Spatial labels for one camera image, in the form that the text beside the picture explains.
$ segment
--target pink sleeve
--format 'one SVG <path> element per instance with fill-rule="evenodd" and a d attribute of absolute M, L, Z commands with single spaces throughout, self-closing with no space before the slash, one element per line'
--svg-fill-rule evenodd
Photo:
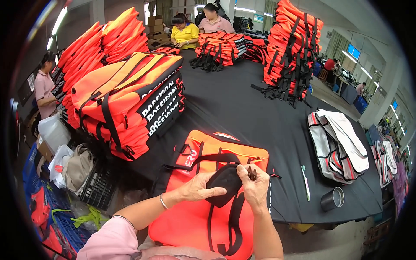
<path fill-rule="evenodd" d="M 44 97 L 45 93 L 45 82 L 40 79 L 40 77 L 36 77 L 35 79 L 35 98 L 39 100 Z"/>
<path fill-rule="evenodd" d="M 224 18 L 223 20 L 224 20 L 224 31 L 227 33 L 235 33 L 234 27 L 231 25 L 231 23 Z"/>
<path fill-rule="evenodd" d="M 121 216 L 114 216 L 91 235 L 78 252 L 77 260 L 130 260 L 137 247 L 136 230 L 132 224 Z"/>

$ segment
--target woman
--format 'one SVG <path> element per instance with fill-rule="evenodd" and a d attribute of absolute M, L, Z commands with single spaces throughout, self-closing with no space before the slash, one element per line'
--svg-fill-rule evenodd
<path fill-rule="evenodd" d="M 212 3 L 209 3 L 204 7 L 204 14 L 206 18 L 202 19 L 199 24 L 199 31 L 201 33 L 218 31 L 235 33 L 231 23 L 227 19 L 218 15 L 217 7 Z"/>
<path fill-rule="evenodd" d="M 49 117 L 56 109 L 56 98 L 52 95 L 55 84 L 49 72 L 52 70 L 55 53 L 48 51 L 39 63 L 35 79 L 35 99 L 42 119 Z"/>
<path fill-rule="evenodd" d="M 249 165 L 238 165 L 237 173 L 243 183 L 245 200 L 254 215 L 254 254 L 257 260 L 282 260 L 282 243 L 267 208 L 269 175 L 256 165 L 250 165 L 251 172 L 255 175 L 254 181 L 250 179 L 248 174 Z M 225 257 L 215 252 L 188 247 L 156 247 L 152 241 L 146 243 L 151 244 L 151 247 L 142 244 L 139 250 L 137 249 L 136 231 L 146 228 L 175 204 L 182 201 L 200 201 L 227 193 L 226 189 L 220 187 L 206 189 L 206 183 L 213 174 L 199 173 L 176 190 L 121 209 L 97 233 L 91 236 L 86 245 L 78 252 L 77 260 L 225 260 Z"/>
<path fill-rule="evenodd" d="M 181 50 L 194 50 L 198 42 L 198 27 L 191 23 L 183 13 L 175 15 L 172 19 L 171 42 Z"/>

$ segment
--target chair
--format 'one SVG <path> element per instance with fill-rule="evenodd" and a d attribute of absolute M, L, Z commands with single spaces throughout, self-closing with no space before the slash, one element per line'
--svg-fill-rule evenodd
<path fill-rule="evenodd" d="M 328 71 L 326 71 L 325 69 L 322 69 L 321 73 L 319 74 L 318 79 L 322 82 L 325 82 L 327 80 L 327 76 L 328 76 Z"/>

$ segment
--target fluorescent light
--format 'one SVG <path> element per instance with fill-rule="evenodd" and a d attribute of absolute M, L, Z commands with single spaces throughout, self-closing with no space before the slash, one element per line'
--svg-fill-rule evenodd
<path fill-rule="evenodd" d="M 368 73 L 364 67 L 361 67 L 361 69 L 364 71 L 365 74 L 367 74 L 367 76 L 372 79 L 373 77 L 370 75 L 370 73 Z"/>
<path fill-rule="evenodd" d="M 348 53 L 346 53 L 345 51 L 342 51 L 342 53 L 344 53 L 347 57 L 349 57 L 352 61 L 354 61 L 355 64 L 357 63 L 357 61 L 353 57 L 351 57 Z"/>
<path fill-rule="evenodd" d="M 234 7 L 234 9 L 239 10 L 239 11 L 245 11 L 245 12 L 256 12 L 256 10 L 251 10 L 251 9 L 241 8 L 241 7 Z"/>
<path fill-rule="evenodd" d="M 52 42 L 53 42 L 53 38 L 52 38 L 52 37 L 50 37 L 50 38 L 49 38 L 49 41 L 48 41 L 48 45 L 46 46 L 46 49 L 47 49 L 47 50 L 49 50 L 49 49 L 51 48 Z"/>
<path fill-rule="evenodd" d="M 61 12 L 58 15 L 58 19 L 56 19 L 55 25 L 53 26 L 51 35 L 56 34 L 56 32 L 58 31 L 58 28 L 61 25 L 62 20 L 64 19 L 64 16 L 67 14 L 67 12 L 68 12 L 67 7 L 65 7 L 64 9 L 61 10 Z"/>

